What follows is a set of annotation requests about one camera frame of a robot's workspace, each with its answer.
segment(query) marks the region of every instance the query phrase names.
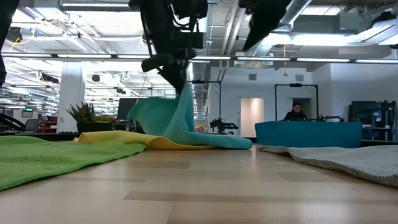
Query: wooden floor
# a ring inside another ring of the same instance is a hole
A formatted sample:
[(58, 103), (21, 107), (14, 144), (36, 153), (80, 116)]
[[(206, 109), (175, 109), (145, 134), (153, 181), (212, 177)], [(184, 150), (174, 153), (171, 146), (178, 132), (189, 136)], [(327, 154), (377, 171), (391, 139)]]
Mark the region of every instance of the wooden floor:
[(251, 151), (146, 151), (0, 192), (0, 223), (398, 223), (398, 189)]

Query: person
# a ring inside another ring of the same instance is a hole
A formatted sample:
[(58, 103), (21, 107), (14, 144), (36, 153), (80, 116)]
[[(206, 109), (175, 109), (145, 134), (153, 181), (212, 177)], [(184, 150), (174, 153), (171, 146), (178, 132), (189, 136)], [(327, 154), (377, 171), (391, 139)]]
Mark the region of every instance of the person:
[(300, 103), (293, 103), (293, 109), (291, 112), (288, 112), (283, 119), (284, 121), (305, 121), (307, 117), (301, 111)]

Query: doorway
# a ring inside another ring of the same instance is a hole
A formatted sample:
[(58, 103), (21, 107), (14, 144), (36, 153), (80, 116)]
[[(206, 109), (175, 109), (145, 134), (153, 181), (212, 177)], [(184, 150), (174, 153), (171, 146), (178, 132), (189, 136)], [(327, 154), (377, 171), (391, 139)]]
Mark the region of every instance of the doorway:
[(299, 103), (301, 105), (301, 111), (305, 114), (307, 119), (313, 118), (311, 98), (293, 98), (293, 103)]
[(255, 124), (264, 122), (264, 99), (241, 98), (240, 133), (245, 138), (255, 138)]

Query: potted plant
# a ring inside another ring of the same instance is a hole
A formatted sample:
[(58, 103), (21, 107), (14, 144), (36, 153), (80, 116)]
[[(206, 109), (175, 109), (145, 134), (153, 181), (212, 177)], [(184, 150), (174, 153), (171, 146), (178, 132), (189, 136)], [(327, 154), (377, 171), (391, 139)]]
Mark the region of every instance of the potted plant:
[(70, 105), (70, 107), (71, 108), (67, 110), (67, 112), (77, 121), (77, 131), (79, 134), (112, 130), (112, 117), (96, 117), (92, 103), (81, 103), (81, 106), (76, 105), (76, 108), (72, 105)]

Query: pillar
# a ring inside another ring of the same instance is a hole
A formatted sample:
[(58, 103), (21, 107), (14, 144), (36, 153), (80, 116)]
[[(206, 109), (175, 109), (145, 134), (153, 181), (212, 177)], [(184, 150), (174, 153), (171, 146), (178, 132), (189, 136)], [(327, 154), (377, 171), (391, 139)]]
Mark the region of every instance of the pillar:
[(67, 112), (70, 105), (81, 105), (85, 100), (85, 76), (81, 62), (63, 62), (57, 133), (77, 132), (76, 121)]

